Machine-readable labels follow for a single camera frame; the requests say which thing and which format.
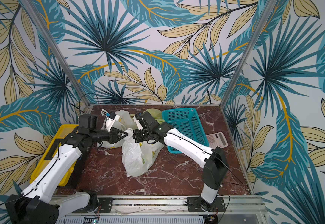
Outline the white lemon print bag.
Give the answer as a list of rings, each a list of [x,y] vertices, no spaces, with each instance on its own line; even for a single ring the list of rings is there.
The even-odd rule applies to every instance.
[[[116,128],[121,131],[126,131],[128,128],[131,128],[133,130],[137,129],[137,124],[133,121],[133,118],[128,111],[120,110],[115,112],[114,123],[111,121],[112,116],[113,113],[110,113],[110,116],[106,119],[107,121],[104,122],[102,129],[104,129],[104,127],[106,128],[110,127],[111,128],[110,130],[112,130],[112,128]],[[98,143],[98,147],[118,148],[121,147],[123,143],[124,140],[120,140],[114,144],[110,144],[105,141],[102,143]]]

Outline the green avocado print plastic bag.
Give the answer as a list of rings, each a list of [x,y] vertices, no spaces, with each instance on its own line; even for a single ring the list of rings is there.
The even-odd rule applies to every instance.
[[[149,108],[145,112],[149,112],[150,115],[159,123],[162,124],[165,122],[165,120],[162,117],[162,111],[155,109],[155,108]]]

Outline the white lemon print plastic bags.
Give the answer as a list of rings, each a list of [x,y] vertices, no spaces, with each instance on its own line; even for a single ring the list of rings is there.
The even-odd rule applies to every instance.
[[[128,137],[123,139],[122,163],[127,177],[138,177],[145,174],[155,163],[164,145],[160,142],[148,144],[146,141],[135,143],[133,129],[128,128],[125,132],[128,133]]]

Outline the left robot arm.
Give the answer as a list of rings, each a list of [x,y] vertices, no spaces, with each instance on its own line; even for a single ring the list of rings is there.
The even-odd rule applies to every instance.
[[[20,195],[8,198],[5,207],[11,223],[54,224],[79,209],[96,209],[98,201],[92,193],[77,192],[55,201],[52,196],[67,171],[94,142],[114,144],[127,137],[126,132],[113,127],[119,115],[110,113],[103,129],[97,128],[97,118],[95,114],[81,115],[79,125],[61,140],[56,155],[38,177]]]

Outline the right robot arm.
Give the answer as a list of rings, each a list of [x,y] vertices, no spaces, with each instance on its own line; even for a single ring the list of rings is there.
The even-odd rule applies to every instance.
[[[203,168],[202,193],[196,203],[188,204],[206,212],[212,211],[215,208],[218,191],[230,170],[224,150],[220,147],[213,149],[197,143],[172,125],[166,122],[158,123],[149,112],[136,114],[134,122],[138,125],[138,128],[133,131],[136,143],[154,144],[160,142],[179,150]]]

